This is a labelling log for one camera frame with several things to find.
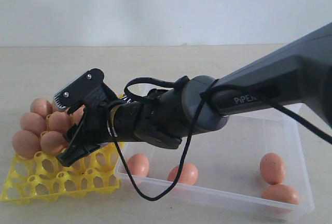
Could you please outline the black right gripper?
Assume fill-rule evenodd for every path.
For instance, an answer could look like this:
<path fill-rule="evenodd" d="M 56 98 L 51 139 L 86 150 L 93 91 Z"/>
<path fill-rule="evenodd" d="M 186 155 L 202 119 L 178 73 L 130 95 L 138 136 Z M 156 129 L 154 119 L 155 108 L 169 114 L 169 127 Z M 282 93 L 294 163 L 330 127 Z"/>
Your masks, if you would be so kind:
<path fill-rule="evenodd" d="M 60 164 L 70 167 L 100 149 L 104 143 L 110 143 L 112 141 L 110 111 L 124 103 L 123 99 L 117 99 L 89 106 L 80 101 L 81 106 L 84 106 L 84 114 L 78 124 L 74 124 L 63 134 L 69 146 L 56 156 Z"/>

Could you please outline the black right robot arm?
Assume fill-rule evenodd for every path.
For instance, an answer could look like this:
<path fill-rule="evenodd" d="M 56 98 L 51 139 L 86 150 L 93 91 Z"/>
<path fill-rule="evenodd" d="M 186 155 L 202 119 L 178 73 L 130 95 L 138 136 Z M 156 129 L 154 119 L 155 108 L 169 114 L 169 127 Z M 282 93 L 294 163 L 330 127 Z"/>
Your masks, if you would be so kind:
<path fill-rule="evenodd" d="M 64 135 L 68 147 L 57 155 L 65 167 L 113 141 L 177 149 L 183 137 L 220 130 L 231 115 L 266 108 L 289 115 L 285 106 L 296 103 L 331 124 L 331 25 L 221 79 L 140 77 L 129 85 L 154 88 L 146 96 L 125 88 L 123 98 L 103 80 L 104 73 L 93 68 L 54 96 L 59 111 L 84 108 L 83 118 Z"/>

